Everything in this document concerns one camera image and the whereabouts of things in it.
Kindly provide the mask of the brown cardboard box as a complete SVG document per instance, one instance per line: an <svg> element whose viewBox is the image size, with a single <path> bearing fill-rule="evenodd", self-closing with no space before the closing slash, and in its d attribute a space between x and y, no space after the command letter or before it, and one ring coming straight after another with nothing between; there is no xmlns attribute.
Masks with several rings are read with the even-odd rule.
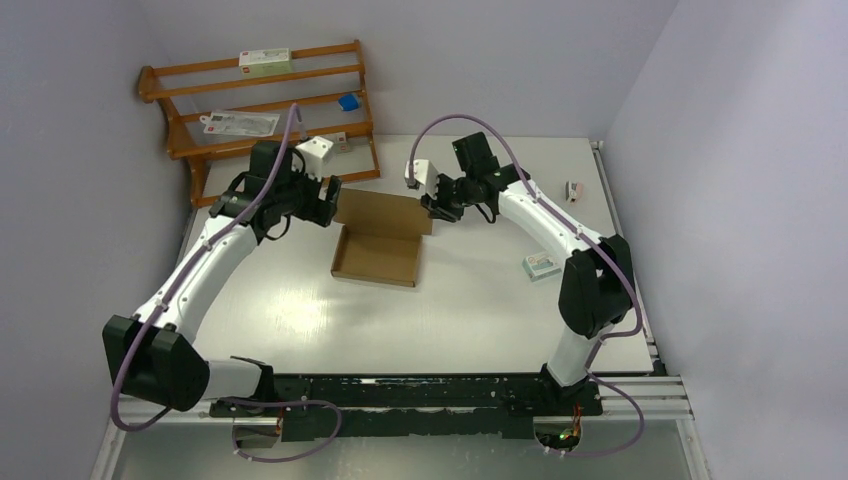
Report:
<svg viewBox="0 0 848 480"><path fill-rule="evenodd" d="M414 288L423 239L433 222L406 196L344 188L334 221L341 225L333 277Z"/></svg>

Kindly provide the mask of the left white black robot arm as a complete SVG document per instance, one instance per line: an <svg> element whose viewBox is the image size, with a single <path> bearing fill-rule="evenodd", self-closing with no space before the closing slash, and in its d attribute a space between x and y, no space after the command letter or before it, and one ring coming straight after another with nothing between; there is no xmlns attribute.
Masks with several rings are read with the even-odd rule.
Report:
<svg viewBox="0 0 848 480"><path fill-rule="evenodd" d="M273 409L272 368L232 356L207 360L194 348L206 314L238 266L278 224L293 219L328 226L342 181L324 177L331 141L310 137L294 147L256 143L247 170L208 210L196 242L153 296L130 317L115 315L102 331L113 385L176 411L202 400L236 397L249 414Z"/></svg>

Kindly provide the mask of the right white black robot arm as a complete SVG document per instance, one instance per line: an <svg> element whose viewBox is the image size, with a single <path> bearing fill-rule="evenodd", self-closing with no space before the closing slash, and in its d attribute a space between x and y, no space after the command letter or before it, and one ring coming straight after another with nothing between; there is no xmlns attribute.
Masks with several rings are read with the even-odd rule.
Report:
<svg viewBox="0 0 848 480"><path fill-rule="evenodd" d="M469 207L487 206L494 218L512 221L562 266L557 307L565 324L543 366L542 406L562 414L578 399L582 382L603 339L633 309L636 295L631 250L620 235L604 236L551 201L516 161L501 165L487 137L478 132L456 140L461 176L439 172L430 161L411 158L405 179L423 191L422 206L433 219L455 223Z"/></svg>

